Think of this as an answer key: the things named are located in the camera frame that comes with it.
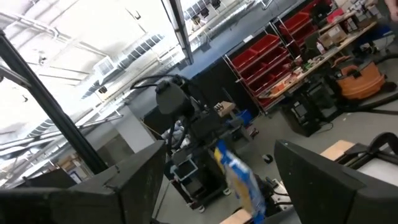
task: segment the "cardboard box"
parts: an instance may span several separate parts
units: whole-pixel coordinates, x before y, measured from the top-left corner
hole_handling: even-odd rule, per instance
[[[327,49],[329,49],[333,45],[333,41],[331,40],[331,37],[329,36],[328,32],[322,34],[319,37],[319,41]]]
[[[327,32],[327,34],[329,34],[331,41],[334,44],[339,44],[347,38],[346,32],[343,31],[340,25],[335,25]]]

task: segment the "black pole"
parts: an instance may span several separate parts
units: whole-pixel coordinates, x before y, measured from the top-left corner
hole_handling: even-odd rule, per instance
[[[31,85],[28,88],[30,94],[36,99],[91,171],[94,174],[99,174],[106,170],[108,166],[81,134],[69,116],[63,112],[61,106],[12,46],[2,30],[0,30],[0,57],[11,70],[27,79]]]

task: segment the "blue and yellow package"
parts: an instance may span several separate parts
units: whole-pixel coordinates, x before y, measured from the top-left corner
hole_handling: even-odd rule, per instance
[[[226,179],[234,189],[241,206],[252,215],[254,223],[264,223],[266,203],[253,171],[227,150],[223,140],[217,142],[215,159],[223,168]]]

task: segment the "concrete floor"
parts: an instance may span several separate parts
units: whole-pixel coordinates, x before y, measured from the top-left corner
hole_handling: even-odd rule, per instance
[[[391,81],[398,81],[398,74],[395,74],[395,71],[398,71],[398,59],[383,63],[380,68],[387,73]],[[384,105],[380,109],[398,110],[398,101]],[[261,159],[262,154],[273,154],[276,139],[286,139],[317,153],[324,151],[340,139],[369,144],[374,137],[382,132],[398,134],[398,116],[372,113],[343,114],[333,121],[333,129],[314,134],[309,138],[294,133],[279,112],[271,117],[256,118],[254,126],[260,131],[259,135],[238,153],[243,161],[261,177],[280,179],[276,163],[267,165]],[[329,127],[330,124],[327,124],[322,130]],[[157,218],[161,222],[170,224],[217,224],[230,216],[238,207],[238,200],[234,194],[231,194],[213,202],[201,214],[188,208],[177,191],[170,186]]]

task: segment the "orange vacuum cleaner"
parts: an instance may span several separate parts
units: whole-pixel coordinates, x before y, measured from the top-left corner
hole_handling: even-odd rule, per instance
[[[348,100],[362,100],[386,87],[386,79],[371,58],[344,56],[335,61],[335,80],[341,95]]]

